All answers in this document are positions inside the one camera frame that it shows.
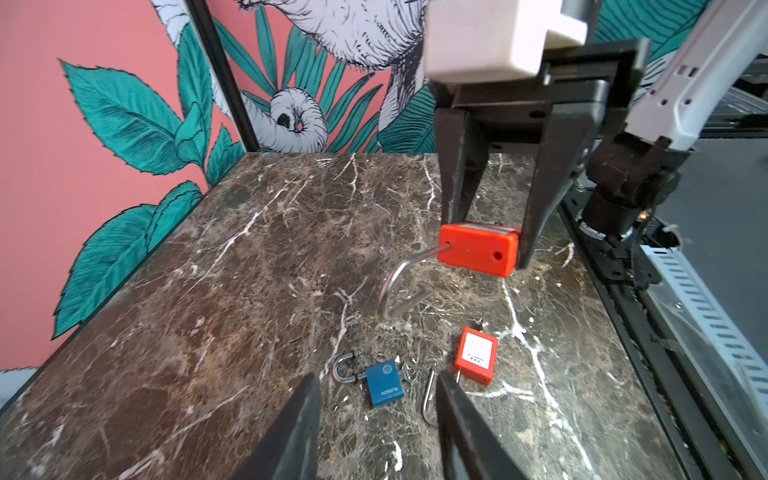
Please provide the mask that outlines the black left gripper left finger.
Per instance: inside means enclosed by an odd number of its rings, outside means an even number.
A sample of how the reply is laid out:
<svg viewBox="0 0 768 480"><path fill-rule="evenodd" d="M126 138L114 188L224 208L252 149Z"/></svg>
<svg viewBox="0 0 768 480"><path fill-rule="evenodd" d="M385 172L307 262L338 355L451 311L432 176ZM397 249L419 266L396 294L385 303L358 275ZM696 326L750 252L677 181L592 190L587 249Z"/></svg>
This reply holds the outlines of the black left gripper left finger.
<svg viewBox="0 0 768 480"><path fill-rule="evenodd" d="M234 479L316 479L320 382L304 376Z"/></svg>

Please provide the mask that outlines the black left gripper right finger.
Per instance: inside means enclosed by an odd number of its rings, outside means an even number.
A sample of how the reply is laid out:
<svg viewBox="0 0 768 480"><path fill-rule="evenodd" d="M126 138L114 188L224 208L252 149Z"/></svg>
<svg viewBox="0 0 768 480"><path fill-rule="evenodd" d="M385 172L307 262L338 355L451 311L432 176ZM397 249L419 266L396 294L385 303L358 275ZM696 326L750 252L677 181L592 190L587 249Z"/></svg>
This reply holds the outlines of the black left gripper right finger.
<svg viewBox="0 0 768 480"><path fill-rule="evenodd" d="M450 372L436 383L436 410L445 479L527 479Z"/></svg>

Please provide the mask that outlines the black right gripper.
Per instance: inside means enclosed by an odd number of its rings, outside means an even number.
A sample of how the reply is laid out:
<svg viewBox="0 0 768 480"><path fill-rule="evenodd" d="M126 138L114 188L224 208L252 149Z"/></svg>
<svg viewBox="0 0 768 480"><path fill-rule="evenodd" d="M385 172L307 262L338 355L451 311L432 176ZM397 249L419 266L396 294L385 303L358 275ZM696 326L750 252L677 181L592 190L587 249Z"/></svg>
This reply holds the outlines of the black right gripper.
<svg viewBox="0 0 768 480"><path fill-rule="evenodd" d="M488 142L535 144L541 137L519 235L518 267L527 268L597 133L623 125L650 53L647 38L590 43L546 51L533 78L471 84L431 80L428 88L438 108L441 223L466 220L488 163Z"/></svg>

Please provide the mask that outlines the red padlock long shackle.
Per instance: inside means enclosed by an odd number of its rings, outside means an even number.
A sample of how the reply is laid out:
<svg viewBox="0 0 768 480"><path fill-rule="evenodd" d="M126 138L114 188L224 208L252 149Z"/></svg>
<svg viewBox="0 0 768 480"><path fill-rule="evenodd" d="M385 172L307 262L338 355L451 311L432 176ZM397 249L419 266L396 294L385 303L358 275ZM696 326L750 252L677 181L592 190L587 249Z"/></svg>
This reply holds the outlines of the red padlock long shackle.
<svg viewBox="0 0 768 480"><path fill-rule="evenodd" d="M517 229L475 222L443 225L436 246L401 261L387 277L379 297L378 314L384 320L393 320L433 293L430 286L425 286L400 304L390 302L397 281L420 262L435 257L448 266L507 278L517 267L523 266L519 259L521 252Z"/></svg>

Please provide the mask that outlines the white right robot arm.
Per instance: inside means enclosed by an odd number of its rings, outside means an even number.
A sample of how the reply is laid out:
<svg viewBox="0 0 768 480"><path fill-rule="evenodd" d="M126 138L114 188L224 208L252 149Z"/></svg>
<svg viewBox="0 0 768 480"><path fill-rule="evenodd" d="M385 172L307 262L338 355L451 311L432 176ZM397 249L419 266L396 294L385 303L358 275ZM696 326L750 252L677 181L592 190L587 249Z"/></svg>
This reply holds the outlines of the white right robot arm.
<svg viewBox="0 0 768 480"><path fill-rule="evenodd" d="M584 2L428 5L424 67L436 101L442 263L500 277L527 267L580 175L595 188L579 228L614 242L637 235L639 215L676 188L706 121L756 57L767 5L710 2L639 101L649 41L594 44L587 28ZM538 148L522 225L469 221L491 149L519 143Z"/></svg>

